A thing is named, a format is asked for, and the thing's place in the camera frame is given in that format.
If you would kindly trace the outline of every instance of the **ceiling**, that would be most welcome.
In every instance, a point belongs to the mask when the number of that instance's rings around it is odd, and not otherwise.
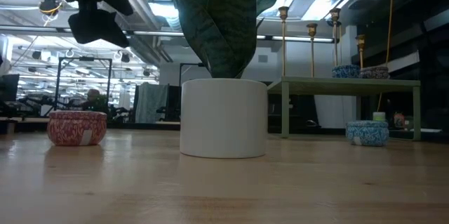
[[[17,25],[17,26],[44,26],[47,22],[48,27],[69,27],[68,17],[77,12],[77,9],[71,4],[64,3],[61,0],[62,8],[56,18],[48,19],[38,10],[38,5],[42,0],[0,0],[0,25]],[[176,15],[173,15],[173,9],[162,8],[163,11],[156,11],[154,4],[170,5],[167,0],[129,0],[134,8],[134,14],[131,16],[123,16],[117,14],[116,22],[122,29],[126,30],[155,30],[162,29],[173,31],[179,29],[176,26]],[[149,6],[147,2],[152,2],[153,6]],[[395,0],[395,5],[400,6],[408,0]],[[369,6],[364,8],[349,9],[349,5],[353,0],[278,0],[276,5],[264,12],[262,15],[266,17],[262,26],[259,28],[259,34],[280,35],[281,23],[277,15],[277,8],[283,5],[290,5],[288,19],[289,36],[307,36],[306,25],[311,22],[319,24],[318,37],[332,37],[332,27],[328,26],[326,16],[328,11],[336,6],[342,7],[341,22],[345,25],[364,25],[377,18],[384,17],[389,9],[388,0],[374,0]],[[99,4],[100,8],[107,11],[114,9],[107,4]],[[30,35],[12,35],[5,34],[13,45],[11,73],[20,73],[24,78],[21,79],[26,84],[21,84],[20,94],[35,92],[34,90],[44,89],[45,91],[54,91],[55,76],[57,74],[58,56],[70,55],[73,58],[79,56],[88,56],[93,58],[112,59],[112,83],[114,97],[118,97],[120,91],[131,91],[133,86],[142,81],[157,83],[159,79],[159,71],[157,68],[160,64],[172,62],[199,62],[194,55],[193,50],[188,47],[187,42],[182,37],[133,37],[131,47],[127,49],[119,48],[114,44],[106,41],[95,41],[90,44],[78,44],[72,37],[35,37]],[[30,47],[30,51],[26,48],[34,41]],[[272,53],[279,50],[278,41],[260,41],[258,43],[260,49],[271,48]],[[36,60],[32,57],[32,52],[42,51],[42,54],[48,60]],[[121,61],[121,55],[126,53],[130,56],[130,62]],[[81,88],[78,93],[85,93],[88,88],[105,89],[103,83],[104,77],[107,76],[108,70],[100,61],[79,62],[75,60],[73,65],[68,65],[63,71],[62,76],[66,77],[63,84],[71,84],[74,88]],[[30,67],[35,67],[37,71],[31,73]],[[80,75],[77,68],[89,68],[89,74]],[[144,69],[151,70],[149,77],[143,76]],[[82,78],[87,82],[84,84],[74,83],[73,79]]]

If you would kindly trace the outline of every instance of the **white pot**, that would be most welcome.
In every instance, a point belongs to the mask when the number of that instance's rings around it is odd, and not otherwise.
[[[182,85],[181,153],[246,158],[265,154],[267,86],[242,79],[197,79]]]

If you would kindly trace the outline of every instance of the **orange cord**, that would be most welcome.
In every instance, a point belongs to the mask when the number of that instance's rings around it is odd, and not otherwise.
[[[390,59],[390,42],[391,42],[391,23],[393,18],[393,0],[390,0],[390,16],[388,22],[388,39],[387,39],[387,59],[385,60],[385,67],[388,67],[388,61]],[[377,104],[377,111],[380,110],[380,103],[382,102],[382,93],[379,97],[379,103]]]
[[[62,3],[60,3],[59,6],[54,8],[54,9],[47,10],[47,11],[43,11],[43,10],[40,10],[40,11],[41,11],[41,13],[53,13],[54,11],[58,10],[59,8],[61,8],[61,6],[62,6]]]
[[[343,37],[342,37],[342,25],[340,24],[340,65],[343,65]]]

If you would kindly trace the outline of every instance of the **table surface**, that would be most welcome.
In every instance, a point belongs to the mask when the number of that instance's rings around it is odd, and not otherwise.
[[[449,145],[291,139],[206,159],[180,154],[176,131],[108,130],[90,147],[0,136],[0,223],[448,223]]]
[[[282,82],[288,82],[291,95],[375,95],[394,91],[413,91],[420,81],[391,79],[337,79],[282,77],[268,86],[269,93],[282,93]]]

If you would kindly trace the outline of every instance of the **candle holder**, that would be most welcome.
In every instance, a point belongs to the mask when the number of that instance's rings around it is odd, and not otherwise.
[[[365,35],[360,34],[356,37],[358,54],[360,55],[360,68],[363,69],[363,50],[365,49]]]
[[[314,40],[316,35],[316,27],[318,27],[316,23],[310,23],[307,25],[311,44],[311,77],[315,77]]]
[[[363,66],[363,52],[365,50],[365,35],[361,34],[356,37],[358,54],[360,55],[360,78],[363,79],[389,79],[390,74],[388,67],[385,66],[375,66],[375,67],[364,67]]]
[[[334,58],[334,66],[338,66],[338,47],[337,47],[337,26],[338,26],[338,20],[340,19],[340,8],[334,8],[329,11],[330,13],[330,19],[333,23],[333,37],[334,37],[334,51],[335,51],[335,58]]]
[[[279,7],[280,18],[282,20],[282,77],[286,75],[286,20],[288,18],[287,6]]]

